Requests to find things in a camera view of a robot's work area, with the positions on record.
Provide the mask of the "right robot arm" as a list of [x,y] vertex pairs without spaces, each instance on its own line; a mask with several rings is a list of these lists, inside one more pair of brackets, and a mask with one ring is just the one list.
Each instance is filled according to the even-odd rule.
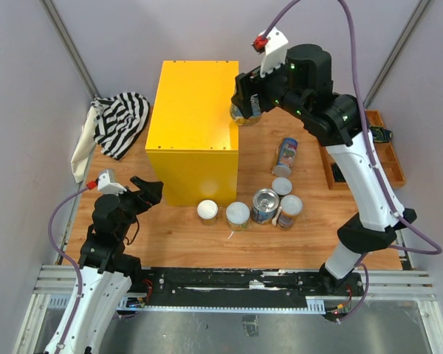
[[238,74],[231,103],[245,119],[274,108],[291,114],[340,168],[358,212],[338,229],[339,243],[319,270],[321,289],[340,293],[363,256],[391,246],[396,231],[416,220],[415,210],[395,199],[364,110],[356,97],[333,91],[332,57],[315,44],[282,51],[274,69]]

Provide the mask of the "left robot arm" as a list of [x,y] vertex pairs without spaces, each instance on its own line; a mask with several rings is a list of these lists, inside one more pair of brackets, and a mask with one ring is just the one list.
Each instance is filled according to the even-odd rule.
[[111,170],[104,170],[83,188],[97,189],[101,195],[80,257],[70,262],[75,284],[45,353],[98,353],[123,295],[142,286],[141,261],[125,253],[124,241],[138,215],[160,203],[164,184],[137,176],[130,181],[135,191],[117,183]]

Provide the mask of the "blue Progresso soup can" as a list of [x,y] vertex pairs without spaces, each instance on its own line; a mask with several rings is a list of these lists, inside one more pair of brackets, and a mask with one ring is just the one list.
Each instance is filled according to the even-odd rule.
[[253,196],[251,218],[255,223],[264,225],[269,223],[278,210],[279,196],[271,189],[260,189]]
[[230,106],[230,116],[232,120],[238,126],[252,126],[256,125],[262,117],[261,106],[259,103],[259,98],[257,94],[254,94],[250,97],[250,111],[242,111],[237,105],[234,103]]

